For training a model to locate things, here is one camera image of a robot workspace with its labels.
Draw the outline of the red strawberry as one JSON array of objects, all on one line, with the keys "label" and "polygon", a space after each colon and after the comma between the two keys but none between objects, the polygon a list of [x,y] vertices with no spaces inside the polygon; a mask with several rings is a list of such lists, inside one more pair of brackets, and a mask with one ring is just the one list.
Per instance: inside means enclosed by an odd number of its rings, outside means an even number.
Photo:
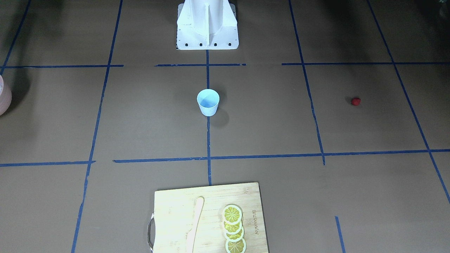
[{"label": "red strawberry", "polygon": [[351,104],[353,106],[358,106],[358,105],[360,105],[360,103],[361,103],[361,98],[359,98],[359,97],[354,97],[351,99]]}]

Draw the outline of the light blue paper cup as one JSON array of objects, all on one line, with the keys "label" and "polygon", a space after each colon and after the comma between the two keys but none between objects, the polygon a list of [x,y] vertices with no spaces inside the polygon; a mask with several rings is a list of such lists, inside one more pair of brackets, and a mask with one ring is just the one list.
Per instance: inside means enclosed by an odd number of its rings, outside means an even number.
[{"label": "light blue paper cup", "polygon": [[220,95],[213,89],[204,89],[197,95],[197,103],[204,116],[213,116],[218,109]]}]

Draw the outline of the yellow plastic knife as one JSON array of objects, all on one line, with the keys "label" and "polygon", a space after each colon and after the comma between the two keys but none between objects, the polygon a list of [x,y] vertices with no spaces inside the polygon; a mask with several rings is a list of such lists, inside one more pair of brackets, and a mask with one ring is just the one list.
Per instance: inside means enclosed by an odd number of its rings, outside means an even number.
[{"label": "yellow plastic knife", "polygon": [[192,229],[187,233],[186,236],[186,252],[193,253],[193,247],[195,244],[195,237],[198,228],[198,223],[200,220],[201,212],[204,206],[204,198],[202,196],[198,197],[195,202],[195,207],[193,210],[193,225]]}]

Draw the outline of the bamboo cutting board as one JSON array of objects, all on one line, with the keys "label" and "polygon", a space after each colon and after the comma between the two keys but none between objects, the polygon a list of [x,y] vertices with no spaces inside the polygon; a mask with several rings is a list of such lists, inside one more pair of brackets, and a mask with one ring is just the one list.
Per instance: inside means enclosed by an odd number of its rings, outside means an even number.
[{"label": "bamboo cutting board", "polygon": [[152,253],[186,253],[186,236],[192,229],[198,197],[204,206],[193,253],[226,253],[222,210],[227,205],[241,208],[245,230],[245,253],[268,253],[260,186],[257,182],[166,189],[154,194],[154,211],[148,223],[148,245]]}]

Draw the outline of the pink bowl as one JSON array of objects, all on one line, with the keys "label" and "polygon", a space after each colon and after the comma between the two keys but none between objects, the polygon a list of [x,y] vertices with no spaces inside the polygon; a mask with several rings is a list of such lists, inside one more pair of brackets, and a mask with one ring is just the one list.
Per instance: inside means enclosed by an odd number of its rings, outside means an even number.
[{"label": "pink bowl", "polygon": [[10,107],[12,101],[12,92],[7,83],[0,75],[0,115],[4,114]]}]

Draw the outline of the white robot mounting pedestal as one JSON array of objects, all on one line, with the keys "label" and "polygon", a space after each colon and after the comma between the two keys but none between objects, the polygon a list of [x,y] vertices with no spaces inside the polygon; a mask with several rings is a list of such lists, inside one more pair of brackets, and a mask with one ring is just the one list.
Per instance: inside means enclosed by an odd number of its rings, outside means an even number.
[{"label": "white robot mounting pedestal", "polygon": [[178,5],[178,50],[235,50],[239,46],[235,4],[228,0],[185,0]]}]

